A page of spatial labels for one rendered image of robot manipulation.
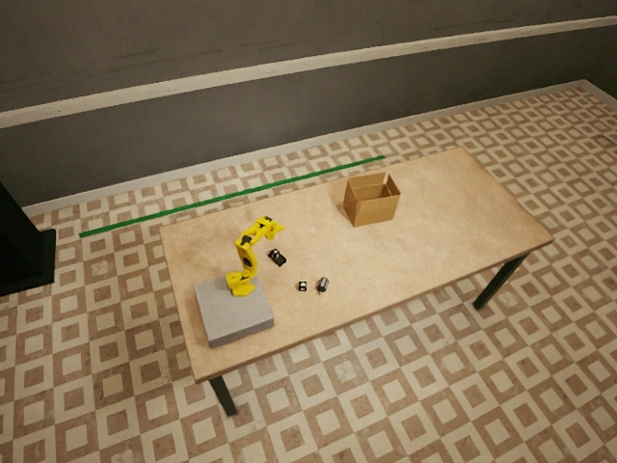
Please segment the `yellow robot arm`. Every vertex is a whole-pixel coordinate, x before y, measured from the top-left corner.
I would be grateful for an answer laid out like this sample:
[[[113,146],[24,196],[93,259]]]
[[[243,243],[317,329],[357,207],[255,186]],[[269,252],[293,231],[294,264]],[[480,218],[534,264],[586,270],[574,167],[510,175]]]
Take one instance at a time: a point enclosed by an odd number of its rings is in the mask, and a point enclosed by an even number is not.
[[[254,225],[241,233],[241,239],[238,238],[236,240],[235,246],[237,248],[237,253],[242,260],[242,266],[245,270],[243,273],[238,271],[236,273],[233,272],[227,274],[230,288],[232,288],[234,297],[247,297],[255,289],[255,285],[248,284],[251,278],[253,278],[257,273],[257,260],[252,251],[251,245],[254,246],[265,233],[268,231],[272,232],[276,226],[276,222],[273,219],[267,216],[261,216],[257,221],[255,221]],[[255,237],[251,238],[250,235],[253,234]]]

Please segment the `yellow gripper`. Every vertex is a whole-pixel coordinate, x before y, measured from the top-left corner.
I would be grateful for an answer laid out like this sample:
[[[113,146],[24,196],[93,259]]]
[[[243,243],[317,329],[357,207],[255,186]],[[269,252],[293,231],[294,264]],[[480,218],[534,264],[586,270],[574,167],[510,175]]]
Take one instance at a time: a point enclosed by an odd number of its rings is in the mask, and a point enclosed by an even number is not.
[[[278,223],[276,223],[276,225],[277,226],[275,227],[275,229],[273,231],[268,231],[267,233],[264,234],[264,236],[266,238],[268,236],[268,238],[267,238],[268,240],[275,240],[274,236],[276,235],[276,232],[280,232],[281,230],[285,230],[284,226],[279,225]]]

